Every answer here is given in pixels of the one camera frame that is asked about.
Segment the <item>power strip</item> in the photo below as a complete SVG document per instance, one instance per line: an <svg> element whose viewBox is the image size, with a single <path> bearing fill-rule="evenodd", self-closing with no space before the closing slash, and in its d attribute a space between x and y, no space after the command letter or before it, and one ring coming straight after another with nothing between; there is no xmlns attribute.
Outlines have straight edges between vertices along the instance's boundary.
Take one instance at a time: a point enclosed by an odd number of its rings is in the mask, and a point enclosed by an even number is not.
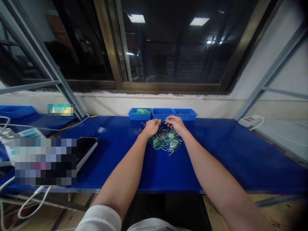
<svg viewBox="0 0 308 231"><path fill-rule="evenodd" d="M250 115L241 118L238 123L244 127L251 127L254 126L262 121L262 116L261 115Z"/></svg>

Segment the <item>blue tray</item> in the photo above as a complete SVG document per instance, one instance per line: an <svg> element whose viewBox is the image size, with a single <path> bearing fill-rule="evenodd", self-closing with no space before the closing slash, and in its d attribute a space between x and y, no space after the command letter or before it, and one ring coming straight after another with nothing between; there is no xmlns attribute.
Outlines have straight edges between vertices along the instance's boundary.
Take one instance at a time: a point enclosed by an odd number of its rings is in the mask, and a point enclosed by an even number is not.
<svg viewBox="0 0 308 231"><path fill-rule="evenodd" d="M191 108L174 108L174 114L181 117L183 121L194 121L197 117L197 113Z"/></svg>
<svg viewBox="0 0 308 231"><path fill-rule="evenodd" d="M149 114L134 114L137 109L147 109L150 111ZM151 114L152 114L152 109L151 108L144 108L144 107L133 107L128 115L129 115L129 120L150 120L151 119Z"/></svg>
<svg viewBox="0 0 308 231"><path fill-rule="evenodd" d="M166 120L170 115L174 115L172 108L153 108L153 119Z"/></svg>
<svg viewBox="0 0 308 231"><path fill-rule="evenodd" d="M32 106L0 106L0 116L11 119L19 119L33 113L36 111Z"/></svg>

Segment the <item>ceiling light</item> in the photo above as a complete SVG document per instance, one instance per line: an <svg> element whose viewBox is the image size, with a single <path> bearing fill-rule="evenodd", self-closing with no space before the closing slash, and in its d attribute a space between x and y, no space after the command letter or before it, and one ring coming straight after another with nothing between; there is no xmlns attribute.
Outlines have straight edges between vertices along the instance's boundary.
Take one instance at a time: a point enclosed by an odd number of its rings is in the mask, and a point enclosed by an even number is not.
<svg viewBox="0 0 308 231"><path fill-rule="evenodd" d="M145 23L144 16L142 14L132 14L131 16L127 15L131 22L136 23Z"/></svg>
<svg viewBox="0 0 308 231"><path fill-rule="evenodd" d="M203 26L209 18L194 18L190 23L190 26Z"/></svg>

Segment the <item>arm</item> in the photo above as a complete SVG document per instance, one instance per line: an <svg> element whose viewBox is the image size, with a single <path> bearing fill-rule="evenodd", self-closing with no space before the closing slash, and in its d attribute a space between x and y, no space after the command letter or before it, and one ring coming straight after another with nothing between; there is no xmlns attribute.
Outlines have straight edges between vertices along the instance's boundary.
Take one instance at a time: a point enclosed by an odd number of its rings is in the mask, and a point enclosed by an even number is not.
<svg viewBox="0 0 308 231"><path fill-rule="evenodd" d="M123 221L140 182L147 141L157 132L160 122L158 119L147 122L134 145L104 183L92 206L100 204L111 207Z"/></svg>
<svg viewBox="0 0 308 231"><path fill-rule="evenodd" d="M166 124L183 138L201 187L230 230L275 230L236 179L196 141L181 118L169 116Z"/></svg>

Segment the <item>metal shelf frame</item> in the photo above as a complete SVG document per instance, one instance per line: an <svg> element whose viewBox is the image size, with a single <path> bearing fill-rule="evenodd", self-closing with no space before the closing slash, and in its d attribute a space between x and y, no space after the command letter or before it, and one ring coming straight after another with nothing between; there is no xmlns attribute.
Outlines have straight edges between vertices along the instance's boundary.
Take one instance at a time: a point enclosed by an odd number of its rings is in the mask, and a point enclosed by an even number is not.
<svg viewBox="0 0 308 231"><path fill-rule="evenodd" d="M294 35L291 37L289 42L283 48L281 53L278 55L274 63L268 69L266 74L263 76L257 87L251 93L249 98L246 100L244 106L239 110L239 112L235 115L234 119L239 120L244 117L248 111L254 106L254 104L263 96L266 91L275 92L283 95L293 96L302 99L308 99L308 95L300 94L285 90L273 89L270 88L270 84L273 80L279 75L281 70L285 67L288 61L292 58L292 56L296 53L296 51L302 46L302 44L308 38L308 25L306 24L306 20L301 24L301 26L297 29Z"/></svg>
<svg viewBox="0 0 308 231"><path fill-rule="evenodd" d="M8 31L14 34L16 42L31 56L44 76L51 81L3 88L0 89L0 94L56 85L66 100L70 104L75 105L76 115L80 120L82 120L86 116L86 113L51 57L44 42L35 30L19 1L2 0L2 2L6 7L0 7L0 21L5 25Z"/></svg>

